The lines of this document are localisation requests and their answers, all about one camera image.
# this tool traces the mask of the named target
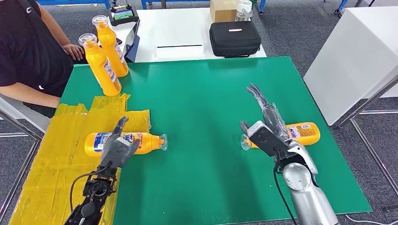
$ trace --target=blue frame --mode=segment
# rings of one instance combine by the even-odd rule
[[[105,4],[107,9],[111,8],[109,0],[38,0],[42,6],[48,5],[73,5],[73,4]]]
[[[210,1],[210,0],[166,0],[166,2],[173,2],[173,1]],[[260,8],[259,11],[260,12],[264,12],[264,6],[265,6],[265,1],[266,0],[261,0],[260,3]],[[147,2],[161,2],[161,0],[141,0],[141,4],[142,4],[142,8],[146,9],[146,3]]]
[[[210,1],[210,0],[166,0],[166,2],[173,2],[173,1]],[[143,9],[146,9],[147,2],[161,2],[161,0],[141,0]]]

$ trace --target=yellow plastic sheet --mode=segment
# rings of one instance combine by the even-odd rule
[[[84,152],[89,133],[112,132],[118,120],[127,116],[124,132],[149,132],[149,110],[126,112],[129,95],[97,96],[90,111],[85,106],[58,106],[46,135],[32,163],[23,185],[11,225],[61,225],[70,215],[69,191],[73,180],[84,173],[95,171],[100,162]],[[73,208],[84,199],[83,187],[87,177],[76,182]],[[117,193],[107,199],[101,224],[112,225]]]

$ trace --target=bottle cap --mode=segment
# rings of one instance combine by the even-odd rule
[[[97,44],[97,37],[94,34],[83,34],[79,37],[79,44],[84,48],[91,48]]]
[[[166,134],[161,135],[161,136],[159,137],[159,142],[160,142],[160,144],[161,144],[161,149],[162,149],[163,151],[166,151],[166,150],[167,150],[167,146],[168,146],[168,143],[167,143],[167,135],[166,135]]]
[[[96,15],[91,22],[96,28],[105,28],[109,24],[108,17],[105,15]]]
[[[249,0],[240,0],[237,4],[237,11],[243,12],[242,9],[245,9],[247,13],[252,11],[252,2]]]
[[[249,140],[249,137],[247,135],[242,135],[240,137],[240,145],[242,146],[242,149],[247,151],[249,150],[252,145],[251,141]]]

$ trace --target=plastic bottle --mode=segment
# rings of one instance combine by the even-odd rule
[[[85,56],[92,72],[106,96],[116,96],[122,90],[107,55],[97,44],[97,37],[93,34],[83,34],[79,43],[85,49]]]
[[[87,136],[84,143],[84,151],[89,156],[100,157],[104,149],[105,141],[112,133],[100,132],[91,133]],[[155,136],[144,132],[122,132],[121,138],[133,143],[136,139],[140,140],[136,155],[143,155],[155,149],[167,150],[167,135]]]
[[[248,21],[252,15],[252,2],[249,0],[240,0],[237,3],[237,14],[235,21]]]
[[[104,15],[95,16],[92,23],[97,28],[98,39],[105,50],[111,66],[117,77],[124,77],[129,73],[127,62],[116,41],[116,34],[109,27],[108,17]]]
[[[289,124],[286,125],[286,129],[289,138],[298,141],[302,145],[315,144],[321,138],[318,127],[311,122]],[[247,135],[242,135],[240,144],[244,150],[259,148],[249,140]]]

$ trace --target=yellow bottle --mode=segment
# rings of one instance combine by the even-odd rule
[[[117,77],[124,77],[129,73],[127,62],[116,41],[116,34],[109,27],[108,17],[104,15],[95,16],[92,23],[97,28],[98,39],[105,50],[111,66]]]
[[[298,141],[302,145],[315,144],[321,138],[321,133],[318,127],[311,122],[286,125],[286,129],[289,138]],[[240,144],[244,150],[259,148],[249,140],[247,135],[242,135]]]
[[[87,136],[84,143],[84,151],[89,156],[100,157],[104,149],[105,141],[111,133],[91,133]],[[155,149],[167,150],[167,135],[155,136],[145,132],[122,132],[121,138],[133,143],[139,139],[139,146],[136,155],[143,155]]]
[[[122,90],[119,80],[107,60],[104,50],[97,44],[97,37],[93,34],[83,34],[79,43],[85,49],[88,64],[95,78],[106,96],[116,96]]]

